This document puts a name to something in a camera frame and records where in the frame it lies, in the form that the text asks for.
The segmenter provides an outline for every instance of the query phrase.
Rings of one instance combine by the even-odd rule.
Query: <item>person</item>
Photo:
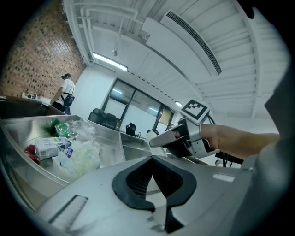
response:
[[[73,94],[75,90],[75,84],[72,81],[72,76],[70,74],[65,74],[61,78],[64,80],[63,84],[57,91],[54,98],[52,98],[50,101],[50,104],[61,112],[64,112],[66,110],[66,107],[64,106],[64,99],[68,94]]]
[[[174,131],[174,136],[180,137],[179,132]],[[208,140],[210,148],[241,159],[259,154],[265,146],[280,140],[279,134],[254,134],[218,124],[201,125],[201,136]]]

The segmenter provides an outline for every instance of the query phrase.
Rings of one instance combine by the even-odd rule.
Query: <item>air vent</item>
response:
[[[176,33],[180,38],[182,38],[187,44],[189,44],[189,46],[194,50],[194,47],[192,46],[191,43],[189,43],[190,40],[186,40],[183,36],[183,34],[181,34],[181,32],[177,29],[175,29],[175,27],[173,27],[168,21],[167,19],[165,19],[165,17],[169,18],[170,20],[174,21],[175,23],[177,23],[181,28],[183,28],[192,38],[195,42],[198,43],[198,45],[202,48],[202,50],[204,51],[204,53],[207,55],[208,59],[211,61],[212,65],[214,66],[216,73],[218,75],[220,75],[220,73],[222,72],[220,65],[218,63],[218,61],[216,60],[213,52],[211,51],[211,49],[208,47],[208,45],[206,44],[206,42],[202,39],[202,37],[187,23],[185,22],[183,19],[181,19],[177,14],[175,14],[172,11],[168,11],[162,18],[162,20],[160,21],[163,25],[165,25],[166,27],[168,27],[170,30],[172,30],[174,33]]]

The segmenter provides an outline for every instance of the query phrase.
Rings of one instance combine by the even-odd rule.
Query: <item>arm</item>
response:
[[[56,95],[50,101],[51,105],[63,94],[63,89],[64,89],[63,87],[60,87],[60,89],[57,91]]]
[[[258,154],[271,142],[280,140],[278,134],[253,134],[224,125],[203,124],[202,138],[207,139],[211,148],[241,159]]]

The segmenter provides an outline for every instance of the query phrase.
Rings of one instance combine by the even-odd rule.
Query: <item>fluorescent light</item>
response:
[[[115,91],[115,92],[117,92],[117,93],[119,93],[119,94],[122,94],[122,92],[120,92],[120,91],[118,91],[118,90],[116,90],[116,89],[114,89],[114,88],[113,88],[113,91]]]
[[[155,109],[153,109],[153,108],[151,108],[151,107],[149,107],[149,109],[151,109],[151,110],[153,110],[153,111],[155,111],[155,112],[158,112],[157,110],[155,110]]]
[[[124,71],[127,71],[127,70],[128,70],[128,67],[127,67],[127,66],[122,65],[122,64],[120,64],[119,62],[116,62],[116,61],[114,61],[114,60],[112,60],[112,59],[109,59],[109,58],[107,58],[107,57],[105,57],[105,56],[102,56],[102,55],[100,55],[100,54],[98,54],[98,53],[92,53],[92,55],[93,55],[95,58],[97,58],[97,59],[99,59],[99,60],[102,60],[102,61],[105,61],[105,62],[107,62],[108,64],[111,64],[111,65],[113,65],[113,66],[115,66],[115,67],[117,67],[117,68],[119,68],[119,69],[121,69],[121,70],[124,70]]]
[[[183,105],[179,102],[179,101],[176,101],[175,104],[179,107],[182,107]]]

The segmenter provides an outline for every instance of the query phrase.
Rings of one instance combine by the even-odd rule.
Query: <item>green packaging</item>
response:
[[[71,137],[70,130],[69,130],[68,126],[65,123],[57,124],[55,126],[55,129],[56,129],[56,132],[57,132],[59,137],[66,137],[66,138]]]

